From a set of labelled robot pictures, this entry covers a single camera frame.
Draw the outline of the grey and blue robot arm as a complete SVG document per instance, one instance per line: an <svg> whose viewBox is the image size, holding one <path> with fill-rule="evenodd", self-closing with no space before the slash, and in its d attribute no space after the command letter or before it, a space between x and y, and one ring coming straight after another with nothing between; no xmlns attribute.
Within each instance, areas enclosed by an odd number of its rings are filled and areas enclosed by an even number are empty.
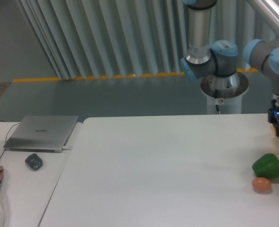
<svg viewBox="0 0 279 227"><path fill-rule="evenodd" d="M216 1L186 0L184 4L189 11L189 47L180 60L182 70L189 80L201 79L209 114L240 113L249 82L244 74L236 71L237 45L229 40L208 44L211 10ZM243 58L271 80L273 98L268 122L279 136L279 0L251 0L249 4L278 36L270 42L250 41L244 48Z"/></svg>

